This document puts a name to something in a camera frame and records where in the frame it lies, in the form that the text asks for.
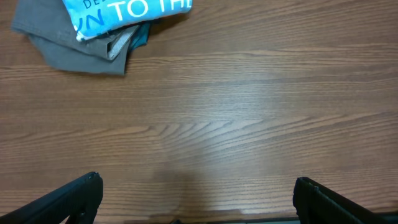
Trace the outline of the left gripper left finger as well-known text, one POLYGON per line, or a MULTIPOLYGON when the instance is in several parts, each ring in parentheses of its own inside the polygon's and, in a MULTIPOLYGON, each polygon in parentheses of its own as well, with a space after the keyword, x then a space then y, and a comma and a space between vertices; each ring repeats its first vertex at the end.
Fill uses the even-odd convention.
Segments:
POLYGON ((89 172, 1 217, 1 223, 93 224, 103 199, 103 180, 89 172))

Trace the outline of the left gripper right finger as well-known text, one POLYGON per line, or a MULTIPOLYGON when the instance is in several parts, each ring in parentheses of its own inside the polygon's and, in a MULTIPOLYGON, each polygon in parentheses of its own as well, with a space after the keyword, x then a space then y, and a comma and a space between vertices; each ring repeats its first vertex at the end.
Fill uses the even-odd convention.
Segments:
POLYGON ((304 224, 383 224, 386 220, 308 177, 295 182, 293 205, 304 224))

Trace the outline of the light blue printed t-shirt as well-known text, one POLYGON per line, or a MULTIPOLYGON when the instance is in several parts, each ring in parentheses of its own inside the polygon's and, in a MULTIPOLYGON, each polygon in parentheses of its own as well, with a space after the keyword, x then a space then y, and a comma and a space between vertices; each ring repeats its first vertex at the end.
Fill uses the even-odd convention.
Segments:
POLYGON ((63 0, 78 41, 118 28, 190 12, 192 0, 63 0))

